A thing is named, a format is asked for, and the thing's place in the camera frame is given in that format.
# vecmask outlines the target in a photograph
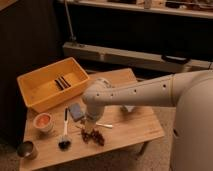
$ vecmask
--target yellow bin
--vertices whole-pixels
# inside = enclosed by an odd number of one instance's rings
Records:
[[[63,76],[71,87],[60,90],[55,80]],[[76,95],[87,87],[89,76],[72,57],[21,75],[18,85],[28,108],[44,112]]]

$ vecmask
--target small container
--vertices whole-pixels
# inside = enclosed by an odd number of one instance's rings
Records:
[[[17,154],[21,158],[32,160],[37,157],[38,150],[32,141],[25,141],[18,146]]]
[[[43,133],[49,133],[53,128],[52,116],[49,113],[40,113],[33,120],[33,126]]]

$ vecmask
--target black handle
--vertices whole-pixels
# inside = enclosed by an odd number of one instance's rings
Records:
[[[64,83],[65,83],[68,87],[71,86],[71,85],[67,82],[67,80],[65,80],[65,78],[64,78],[63,76],[61,76],[61,79],[64,81]]]
[[[63,86],[61,85],[61,83],[60,83],[58,80],[55,80],[55,82],[56,82],[56,85],[58,86],[58,88],[59,88],[60,90],[63,90],[63,89],[64,89]]]
[[[166,56],[166,55],[162,55],[161,59],[163,59],[164,61],[167,62],[172,62],[172,63],[177,63],[177,64],[186,64],[187,62],[189,62],[191,59],[190,58],[175,58],[172,56]]]
[[[65,117],[64,117],[64,120],[65,120],[65,121],[67,120],[67,112],[68,112],[68,109],[65,108]]]
[[[58,77],[58,81],[63,85],[64,88],[68,88],[69,86],[64,83],[63,79],[61,77]]]

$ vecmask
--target dark background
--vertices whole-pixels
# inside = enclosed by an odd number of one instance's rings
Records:
[[[16,77],[62,57],[52,0],[19,0],[0,11],[0,137],[21,142],[26,108]]]
[[[144,12],[69,7],[79,43],[211,61],[213,20]],[[63,58],[69,40],[64,6],[19,0],[0,11],[0,137],[17,146],[26,108],[17,76]]]
[[[57,4],[63,40],[68,40],[64,6]],[[77,41],[83,44],[211,61],[213,20],[70,5]]]

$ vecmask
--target floor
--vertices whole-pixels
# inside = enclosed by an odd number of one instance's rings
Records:
[[[175,109],[153,109],[165,131],[165,136],[150,142],[144,155],[137,155],[141,148],[141,144],[138,144],[41,171],[168,171]],[[0,140],[0,170],[16,171],[18,168],[19,158],[15,149]]]

